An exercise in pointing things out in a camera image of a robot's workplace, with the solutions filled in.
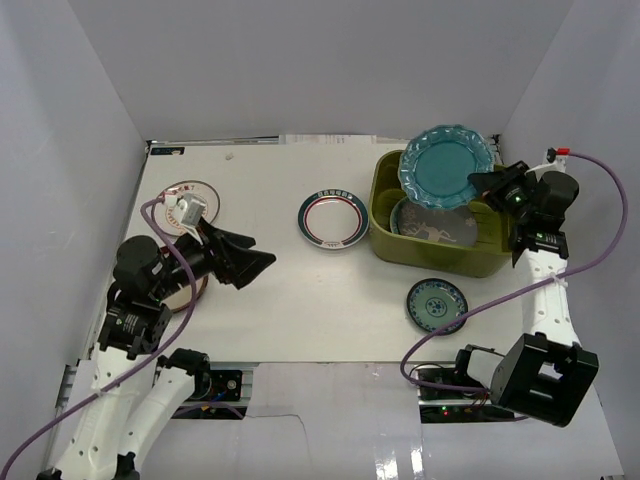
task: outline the white wall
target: white wall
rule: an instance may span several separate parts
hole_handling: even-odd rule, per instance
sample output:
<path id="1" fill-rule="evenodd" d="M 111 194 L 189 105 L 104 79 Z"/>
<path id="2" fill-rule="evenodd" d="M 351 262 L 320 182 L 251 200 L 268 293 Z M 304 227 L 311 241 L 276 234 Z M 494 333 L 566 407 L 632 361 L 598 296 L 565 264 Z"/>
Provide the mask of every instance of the white wall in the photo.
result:
<path id="1" fill-rule="evenodd" d="M 572 0 L 69 0 L 146 139 L 501 131 Z"/>
<path id="2" fill-rule="evenodd" d="M 599 354 L 596 385 L 625 470 L 640 478 L 640 7 L 638 1 L 579 0 L 505 130 L 509 161 L 538 163 L 548 146 L 598 156 L 622 177 L 631 213 L 606 264 L 570 281 L 570 306 L 585 348 Z M 594 258 L 611 240 L 619 200 L 597 167 L 571 160 L 581 193 L 568 214 L 571 263 Z"/>
<path id="3" fill-rule="evenodd" d="M 0 462 L 51 420 L 98 313 L 144 143 L 66 0 L 0 2 Z M 46 439 L 9 478 L 40 470 Z"/>

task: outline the blue and white plate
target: blue and white plate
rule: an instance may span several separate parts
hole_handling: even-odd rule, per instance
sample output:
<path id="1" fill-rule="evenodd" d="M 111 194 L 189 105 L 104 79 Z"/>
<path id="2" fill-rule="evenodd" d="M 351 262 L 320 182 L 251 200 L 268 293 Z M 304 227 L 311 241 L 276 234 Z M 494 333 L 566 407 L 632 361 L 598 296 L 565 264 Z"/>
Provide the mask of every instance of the blue and white plate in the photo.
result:
<path id="1" fill-rule="evenodd" d="M 314 193 L 298 211 L 298 227 L 314 245 L 339 250 L 355 244 L 367 233 L 369 216 L 364 203 L 346 190 Z"/>
<path id="2" fill-rule="evenodd" d="M 427 278 L 416 283 L 407 295 L 407 312 L 418 327 L 431 333 L 469 311 L 466 298 L 458 287 L 440 278 Z M 447 328 L 440 335 L 450 335 L 465 320 Z"/>

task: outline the black bracket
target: black bracket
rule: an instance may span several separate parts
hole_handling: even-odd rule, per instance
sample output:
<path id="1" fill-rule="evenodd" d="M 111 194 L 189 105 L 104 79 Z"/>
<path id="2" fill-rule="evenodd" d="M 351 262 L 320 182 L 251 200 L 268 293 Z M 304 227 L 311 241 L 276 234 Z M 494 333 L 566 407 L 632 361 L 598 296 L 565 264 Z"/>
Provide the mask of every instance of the black bracket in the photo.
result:
<path id="1" fill-rule="evenodd" d="M 553 366 L 558 377 L 541 373 Z M 598 373 L 598 356 L 542 334 L 523 334 L 500 362 L 491 380 L 491 403 L 564 427 L 575 415 Z"/>

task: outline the teal plate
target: teal plate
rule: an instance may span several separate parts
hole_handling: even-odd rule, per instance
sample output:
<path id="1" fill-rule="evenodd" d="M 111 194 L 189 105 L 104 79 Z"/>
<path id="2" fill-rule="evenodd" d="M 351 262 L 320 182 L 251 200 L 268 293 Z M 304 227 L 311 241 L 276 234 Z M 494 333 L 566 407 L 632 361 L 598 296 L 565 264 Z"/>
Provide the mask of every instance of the teal plate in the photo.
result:
<path id="1" fill-rule="evenodd" d="M 407 295 L 407 312 L 414 323 L 431 333 L 469 311 L 466 298 L 458 287 L 440 278 L 416 283 Z M 460 330 L 466 320 L 454 324 L 440 335 Z"/>
<path id="2" fill-rule="evenodd" d="M 478 196 L 469 174 L 491 171 L 493 155 L 482 135 L 462 125 L 440 125 L 409 142 L 398 178 L 412 202 L 450 210 Z"/>

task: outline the blue scalloped plate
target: blue scalloped plate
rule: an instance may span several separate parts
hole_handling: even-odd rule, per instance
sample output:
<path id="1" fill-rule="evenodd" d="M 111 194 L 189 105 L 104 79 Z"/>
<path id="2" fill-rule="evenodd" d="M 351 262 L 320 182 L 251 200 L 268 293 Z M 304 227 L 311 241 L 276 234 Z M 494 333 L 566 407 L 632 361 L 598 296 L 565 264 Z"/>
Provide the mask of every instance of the blue scalloped plate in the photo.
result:
<path id="1" fill-rule="evenodd" d="M 398 178 L 412 202 L 427 208 L 453 209 L 478 196 L 470 173 L 493 171 L 493 155 L 478 132 L 462 125 L 440 125 L 407 145 Z"/>

